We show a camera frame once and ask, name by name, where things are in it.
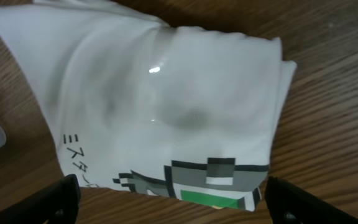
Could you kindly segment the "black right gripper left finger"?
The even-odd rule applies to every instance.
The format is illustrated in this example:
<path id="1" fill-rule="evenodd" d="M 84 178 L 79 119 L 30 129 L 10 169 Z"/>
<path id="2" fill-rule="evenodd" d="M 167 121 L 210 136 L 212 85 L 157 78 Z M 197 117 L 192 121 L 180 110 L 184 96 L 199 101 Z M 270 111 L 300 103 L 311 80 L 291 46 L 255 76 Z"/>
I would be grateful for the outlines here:
<path id="1" fill-rule="evenodd" d="M 75 224 L 81 198 L 76 175 L 70 174 L 5 210 L 1 224 Z"/>

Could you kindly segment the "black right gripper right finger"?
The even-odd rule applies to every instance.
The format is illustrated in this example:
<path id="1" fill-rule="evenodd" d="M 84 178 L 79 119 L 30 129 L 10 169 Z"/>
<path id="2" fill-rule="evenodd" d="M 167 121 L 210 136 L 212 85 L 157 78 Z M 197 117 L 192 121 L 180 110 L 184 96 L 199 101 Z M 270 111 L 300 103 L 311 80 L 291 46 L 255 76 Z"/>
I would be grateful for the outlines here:
<path id="1" fill-rule="evenodd" d="M 358 224 L 358 219 L 287 180 L 270 176 L 265 201 L 274 224 Z"/>

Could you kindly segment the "white printed t-shirt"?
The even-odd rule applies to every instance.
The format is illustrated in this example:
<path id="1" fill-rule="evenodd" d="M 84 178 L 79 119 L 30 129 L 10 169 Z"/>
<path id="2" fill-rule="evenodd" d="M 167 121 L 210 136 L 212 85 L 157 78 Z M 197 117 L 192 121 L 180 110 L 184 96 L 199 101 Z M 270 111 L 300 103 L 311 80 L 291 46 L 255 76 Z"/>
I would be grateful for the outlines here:
<path id="1" fill-rule="evenodd" d="M 111 1 L 0 6 L 0 38 L 82 187 L 255 210 L 296 70 L 280 39 Z"/>

